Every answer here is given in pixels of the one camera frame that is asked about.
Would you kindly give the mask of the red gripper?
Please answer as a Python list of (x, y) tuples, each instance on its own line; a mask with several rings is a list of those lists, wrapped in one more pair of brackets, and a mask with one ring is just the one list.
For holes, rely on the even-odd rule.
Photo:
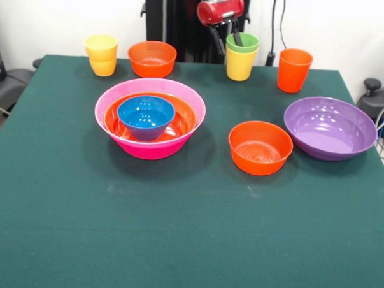
[(224, 56), (225, 48), (217, 31), (217, 27), (214, 25), (231, 18), (234, 44), (242, 47), (243, 42), (239, 33), (239, 22), (237, 18), (242, 16), (244, 10), (244, 0), (202, 0), (198, 3), (197, 16), (203, 25), (208, 26), (218, 55)]

